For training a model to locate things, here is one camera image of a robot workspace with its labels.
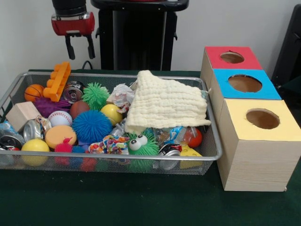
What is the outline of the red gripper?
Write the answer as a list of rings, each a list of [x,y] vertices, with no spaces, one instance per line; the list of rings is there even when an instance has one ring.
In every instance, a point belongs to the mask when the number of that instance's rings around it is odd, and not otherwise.
[[[51,24],[56,35],[65,36],[65,44],[69,59],[74,60],[75,53],[73,46],[71,45],[71,38],[68,34],[86,35],[89,58],[95,58],[94,44],[91,36],[95,29],[95,17],[93,12],[86,12],[83,15],[72,17],[59,17],[53,14],[51,17]]]

